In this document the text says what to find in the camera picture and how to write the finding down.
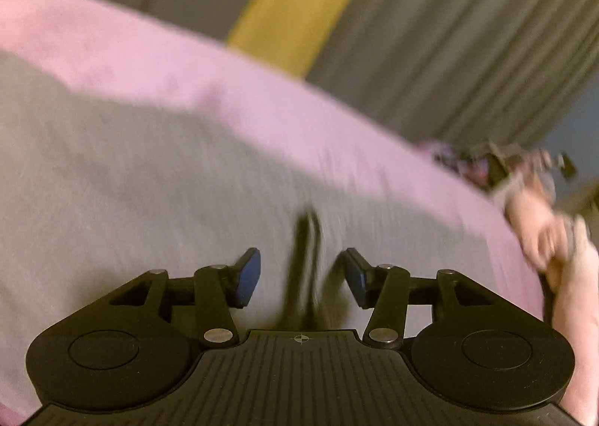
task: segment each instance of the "yellow tape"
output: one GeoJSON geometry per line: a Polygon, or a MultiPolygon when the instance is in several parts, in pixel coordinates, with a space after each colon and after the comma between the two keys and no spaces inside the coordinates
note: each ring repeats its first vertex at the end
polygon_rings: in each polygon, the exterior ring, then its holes
{"type": "Polygon", "coordinates": [[[229,35],[232,48],[304,77],[350,0],[251,0],[229,35]]]}

